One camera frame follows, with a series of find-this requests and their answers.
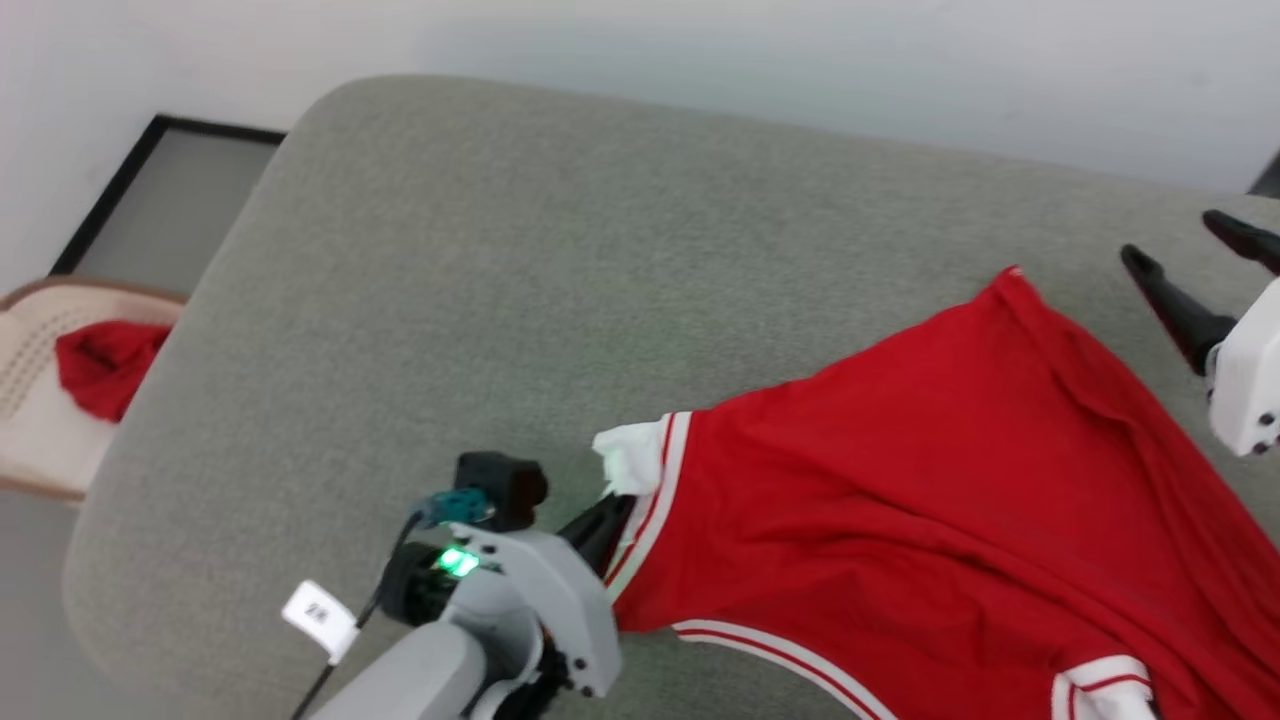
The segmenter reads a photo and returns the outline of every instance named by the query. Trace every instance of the white wall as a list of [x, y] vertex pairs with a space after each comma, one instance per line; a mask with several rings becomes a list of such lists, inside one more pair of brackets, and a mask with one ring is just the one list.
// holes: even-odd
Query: white wall
[[1271, 0], [127, 0], [172, 110], [285, 128], [440, 72], [1243, 191], [1280, 149]]
[[0, 295], [44, 277], [160, 106], [120, 0], [0, 0]]

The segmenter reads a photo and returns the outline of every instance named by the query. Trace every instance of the gray floor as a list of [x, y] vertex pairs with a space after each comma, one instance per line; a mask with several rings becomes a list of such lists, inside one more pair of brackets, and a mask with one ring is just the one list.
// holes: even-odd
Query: gray floor
[[189, 295], [275, 146], [169, 131], [77, 274]]
[[[76, 272], [191, 293], [274, 152], [170, 131]], [[165, 717], [109, 684], [72, 637], [61, 569], [74, 523], [65, 505], [0, 492], [0, 716]]]
[[76, 510], [59, 502], [0, 493], [0, 716], [164, 717], [110, 685], [67, 626], [63, 556], [74, 521]]

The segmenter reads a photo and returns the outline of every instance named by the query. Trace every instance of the black cable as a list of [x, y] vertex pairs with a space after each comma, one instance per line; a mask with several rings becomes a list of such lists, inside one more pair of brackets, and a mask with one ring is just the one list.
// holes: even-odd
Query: black cable
[[[401, 528], [399, 534], [396, 536], [396, 544], [392, 546], [390, 555], [396, 555], [396, 551], [399, 550], [399, 546], [404, 544], [404, 539], [408, 538], [408, 534], [413, 532], [413, 528], [417, 527], [417, 521], [421, 519], [422, 519], [422, 512], [420, 511], [413, 512], [412, 515], [408, 516], [408, 520], [404, 521], [404, 527]], [[390, 562], [390, 556], [387, 557], [387, 562]], [[369, 596], [369, 602], [365, 603], [365, 609], [361, 610], [360, 615], [356, 616], [357, 630], [362, 629], [365, 626], [365, 623], [369, 623], [369, 619], [374, 615], [374, 610], [378, 610], [378, 606], [381, 603], [385, 575], [387, 575], [387, 565], [383, 564], [383, 574], [378, 577], [378, 585], [374, 587], [374, 593]], [[324, 670], [320, 671], [320, 676], [316, 678], [315, 683], [311, 683], [311, 689], [307, 691], [307, 694], [302, 698], [302, 702], [298, 703], [297, 710], [293, 711], [291, 720], [302, 720], [302, 716], [306, 715], [307, 708], [311, 707], [311, 703], [315, 702], [316, 696], [320, 694], [320, 689], [324, 688], [324, 684], [329, 680], [329, 675], [333, 675], [334, 667], [337, 667], [337, 665], [333, 664], [324, 666]]]

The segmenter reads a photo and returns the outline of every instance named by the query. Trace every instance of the beige chair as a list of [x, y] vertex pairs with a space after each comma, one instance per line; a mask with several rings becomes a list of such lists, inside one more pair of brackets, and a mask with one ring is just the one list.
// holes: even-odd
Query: beige chair
[[104, 320], [172, 325], [186, 299], [78, 277], [0, 300], [0, 487], [79, 501], [115, 424], [81, 410], [58, 379], [54, 342]]

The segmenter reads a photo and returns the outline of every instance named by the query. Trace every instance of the gray fabric tabletop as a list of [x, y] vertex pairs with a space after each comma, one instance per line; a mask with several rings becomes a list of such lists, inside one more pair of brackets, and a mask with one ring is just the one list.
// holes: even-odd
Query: gray fabric tabletop
[[[179, 717], [284, 717], [324, 665], [303, 578], [358, 607], [456, 456], [600, 491], [594, 433], [809, 374], [1020, 264], [1125, 360], [1272, 539], [1280, 465], [1211, 439], [1204, 389], [1116, 258], [1135, 242], [1240, 313], [1268, 275], [1199, 227], [1280, 205], [489, 82], [356, 82], [266, 170], [123, 423], [73, 541], [91, 657]], [[340, 687], [403, 630], [378, 620]], [[553, 717], [840, 717], [805, 680], [628, 637], [605, 701]]]

